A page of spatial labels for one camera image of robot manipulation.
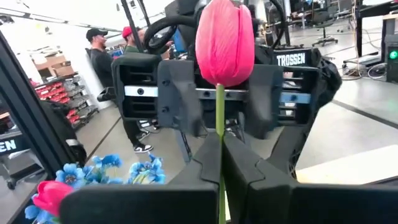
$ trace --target pink flower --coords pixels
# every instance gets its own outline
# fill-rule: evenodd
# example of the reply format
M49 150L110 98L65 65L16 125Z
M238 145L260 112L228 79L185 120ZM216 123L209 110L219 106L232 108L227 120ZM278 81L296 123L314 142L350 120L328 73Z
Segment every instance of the pink flower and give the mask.
M37 186L37 196L33 203L54 216L59 216L59 207L65 196L73 191L73 187L58 181L43 181Z
M211 84L228 87L247 80L254 66L249 9L212 0L201 14L195 48L201 75Z

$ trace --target black pants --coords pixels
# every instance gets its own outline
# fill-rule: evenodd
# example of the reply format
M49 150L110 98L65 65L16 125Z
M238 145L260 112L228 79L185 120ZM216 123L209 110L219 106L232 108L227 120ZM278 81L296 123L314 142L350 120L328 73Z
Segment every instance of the black pants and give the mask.
M124 130L126 131L127 137L130 139L133 146L141 144L138 140L137 135L141 133L137 121L123 121Z

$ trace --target green light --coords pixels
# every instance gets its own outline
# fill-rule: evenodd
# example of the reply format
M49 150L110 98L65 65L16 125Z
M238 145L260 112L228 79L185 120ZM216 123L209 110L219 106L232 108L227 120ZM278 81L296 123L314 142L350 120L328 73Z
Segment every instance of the green light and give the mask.
M393 50L390 52L390 59L396 59L398 58L398 52L396 50Z

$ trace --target black cap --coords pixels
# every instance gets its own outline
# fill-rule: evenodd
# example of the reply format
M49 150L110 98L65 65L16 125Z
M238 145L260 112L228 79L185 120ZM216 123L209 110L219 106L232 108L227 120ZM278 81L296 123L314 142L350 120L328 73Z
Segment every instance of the black cap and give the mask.
M99 29L92 28L87 31L86 38L88 41L91 42L93 40L93 37L95 37L97 35L107 35L107 34L108 34L108 31L100 31Z

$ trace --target red cap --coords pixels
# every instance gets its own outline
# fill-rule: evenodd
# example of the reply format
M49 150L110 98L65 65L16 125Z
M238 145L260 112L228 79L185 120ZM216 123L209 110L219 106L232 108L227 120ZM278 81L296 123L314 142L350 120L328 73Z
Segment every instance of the red cap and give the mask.
M123 38L126 38L130 34L132 34L132 31L131 31L131 28L129 26L123 28L123 32L122 32L122 37Z

